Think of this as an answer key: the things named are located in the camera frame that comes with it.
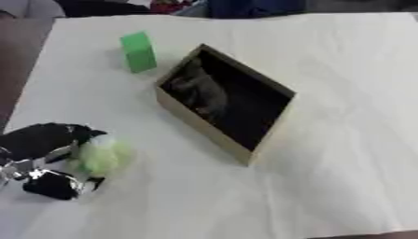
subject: green foam block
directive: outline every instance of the green foam block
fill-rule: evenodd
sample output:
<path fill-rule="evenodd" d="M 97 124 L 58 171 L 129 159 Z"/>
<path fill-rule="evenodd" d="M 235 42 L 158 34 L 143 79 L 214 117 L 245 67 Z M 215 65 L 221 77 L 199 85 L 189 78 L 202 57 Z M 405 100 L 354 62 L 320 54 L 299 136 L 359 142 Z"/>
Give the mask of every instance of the green foam block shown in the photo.
<path fill-rule="evenodd" d="M 155 68 L 154 50 L 146 33 L 125 35 L 120 39 L 128 66 L 133 73 Z"/>

